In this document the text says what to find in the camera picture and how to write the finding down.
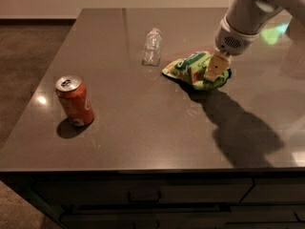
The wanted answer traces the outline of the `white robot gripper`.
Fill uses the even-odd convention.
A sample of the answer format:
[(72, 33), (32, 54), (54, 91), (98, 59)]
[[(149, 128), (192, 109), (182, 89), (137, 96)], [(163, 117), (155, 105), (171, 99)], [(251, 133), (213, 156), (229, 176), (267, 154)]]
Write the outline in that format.
[(244, 53), (260, 33), (260, 23), (226, 14), (215, 35), (215, 50), (204, 78), (214, 82), (231, 65), (232, 56)]

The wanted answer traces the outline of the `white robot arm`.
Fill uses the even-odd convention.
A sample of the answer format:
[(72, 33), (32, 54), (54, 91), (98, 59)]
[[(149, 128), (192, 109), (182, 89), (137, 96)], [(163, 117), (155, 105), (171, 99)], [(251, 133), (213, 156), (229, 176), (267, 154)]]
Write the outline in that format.
[(305, 0), (233, 0), (216, 31), (204, 78), (214, 82), (230, 67), (231, 58), (244, 53), (267, 22), (283, 10), (305, 25)]

